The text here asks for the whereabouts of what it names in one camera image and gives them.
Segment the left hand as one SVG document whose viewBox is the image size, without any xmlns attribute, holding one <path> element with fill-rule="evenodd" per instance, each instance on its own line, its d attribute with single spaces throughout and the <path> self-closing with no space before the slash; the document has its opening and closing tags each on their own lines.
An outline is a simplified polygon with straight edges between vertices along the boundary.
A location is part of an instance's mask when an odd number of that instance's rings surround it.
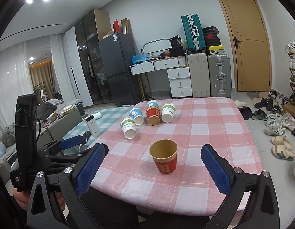
<svg viewBox="0 0 295 229">
<path fill-rule="evenodd" d="M 61 192 L 55 192 L 55 195 L 58 199 L 60 208 L 62 211 L 66 208 L 65 200 L 62 196 Z M 16 188 L 13 188 L 13 197 L 15 198 L 16 202 L 19 204 L 19 206 L 24 209 L 28 210 L 29 205 L 29 199 L 30 199 L 30 193 L 29 192 L 17 192 Z"/>
</svg>

